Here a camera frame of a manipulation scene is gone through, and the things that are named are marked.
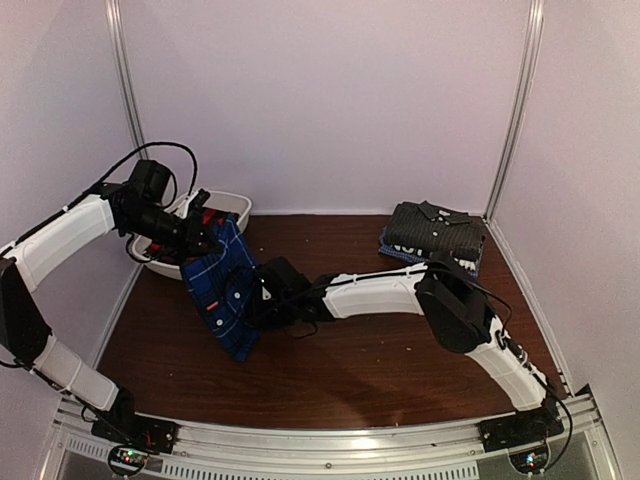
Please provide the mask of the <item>blue plaid long sleeve shirt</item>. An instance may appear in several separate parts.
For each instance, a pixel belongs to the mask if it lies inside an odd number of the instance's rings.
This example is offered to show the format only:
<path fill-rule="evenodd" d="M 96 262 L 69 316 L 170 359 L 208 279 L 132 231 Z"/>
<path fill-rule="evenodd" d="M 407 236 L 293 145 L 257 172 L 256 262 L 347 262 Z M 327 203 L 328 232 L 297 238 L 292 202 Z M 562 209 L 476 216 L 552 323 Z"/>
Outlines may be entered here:
<path fill-rule="evenodd" d="M 244 317 L 257 288 L 257 262 L 243 234 L 230 220 L 220 242 L 222 253 L 212 253 L 180 266 L 182 280 L 194 305 L 223 350 L 244 362 L 261 332 L 244 326 Z"/>

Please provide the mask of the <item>dark grey striped shirt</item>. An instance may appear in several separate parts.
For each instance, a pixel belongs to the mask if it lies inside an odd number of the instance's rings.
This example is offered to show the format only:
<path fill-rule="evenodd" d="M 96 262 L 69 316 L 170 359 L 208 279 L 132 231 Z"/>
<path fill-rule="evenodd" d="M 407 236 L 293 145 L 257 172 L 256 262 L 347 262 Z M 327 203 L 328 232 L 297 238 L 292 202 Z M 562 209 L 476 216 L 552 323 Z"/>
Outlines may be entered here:
<path fill-rule="evenodd" d="M 468 213 L 428 201 L 397 204 L 382 234 L 384 245 L 406 253 L 429 256 L 447 252 L 466 261 L 480 257 L 484 242 L 481 225 Z"/>

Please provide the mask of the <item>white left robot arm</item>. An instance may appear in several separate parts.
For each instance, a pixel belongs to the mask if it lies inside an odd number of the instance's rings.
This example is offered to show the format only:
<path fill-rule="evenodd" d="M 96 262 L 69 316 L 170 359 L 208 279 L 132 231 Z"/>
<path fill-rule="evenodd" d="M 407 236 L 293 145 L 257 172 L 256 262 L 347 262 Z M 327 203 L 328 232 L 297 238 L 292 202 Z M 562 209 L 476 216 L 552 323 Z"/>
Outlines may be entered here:
<path fill-rule="evenodd" d="M 168 211 L 130 182 L 99 184 L 1 256 L 2 346 L 18 367 L 41 374 L 62 391 L 107 412 L 104 425 L 123 444 L 143 436 L 142 419 L 115 406 L 119 387 L 55 336 L 32 294 L 57 267 L 112 231 L 145 237 L 174 249 L 182 259 L 221 252 L 221 243 L 203 223 L 203 205 L 210 195 L 201 189 Z"/>

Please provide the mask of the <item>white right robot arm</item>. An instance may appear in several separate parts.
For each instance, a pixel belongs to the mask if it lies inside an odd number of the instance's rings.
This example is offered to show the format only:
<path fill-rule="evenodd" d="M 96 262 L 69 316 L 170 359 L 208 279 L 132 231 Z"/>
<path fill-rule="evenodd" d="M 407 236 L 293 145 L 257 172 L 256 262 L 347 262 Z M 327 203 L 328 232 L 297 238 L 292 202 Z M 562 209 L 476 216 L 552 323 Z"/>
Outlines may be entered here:
<path fill-rule="evenodd" d="M 249 326 L 272 329 L 361 315 L 403 313 L 426 319 L 437 343 L 482 367 L 518 413 L 512 430 L 535 440 L 557 413 L 557 393 L 513 339 L 494 308 L 497 296 L 456 261 L 436 255 L 396 270 L 327 274 L 309 281 L 285 258 L 258 268 Z"/>

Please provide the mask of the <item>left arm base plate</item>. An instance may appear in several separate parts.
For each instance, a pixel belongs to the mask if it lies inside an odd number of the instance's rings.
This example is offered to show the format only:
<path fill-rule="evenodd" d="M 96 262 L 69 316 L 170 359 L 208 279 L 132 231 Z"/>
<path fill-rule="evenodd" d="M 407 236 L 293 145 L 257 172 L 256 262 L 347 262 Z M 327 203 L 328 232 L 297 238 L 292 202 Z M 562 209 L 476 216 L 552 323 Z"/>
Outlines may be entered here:
<path fill-rule="evenodd" d="M 137 447 L 152 454 L 171 454 L 177 439 L 178 425 L 137 413 L 118 417 L 90 407 L 96 417 L 91 434 L 114 443 Z"/>

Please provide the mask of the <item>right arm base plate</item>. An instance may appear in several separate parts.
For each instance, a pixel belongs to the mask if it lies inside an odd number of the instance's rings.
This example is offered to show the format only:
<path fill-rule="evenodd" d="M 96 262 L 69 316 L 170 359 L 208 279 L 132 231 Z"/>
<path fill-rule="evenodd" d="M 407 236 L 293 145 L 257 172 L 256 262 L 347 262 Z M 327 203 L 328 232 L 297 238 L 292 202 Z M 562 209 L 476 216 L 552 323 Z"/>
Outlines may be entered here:
<path fill-rule="evenodd" d="M 484 420 L 479 423 L 484 451 L 494 452 L 543 442 L 564 432 L 563 422 L 553 415 L 533 411 Z"/>

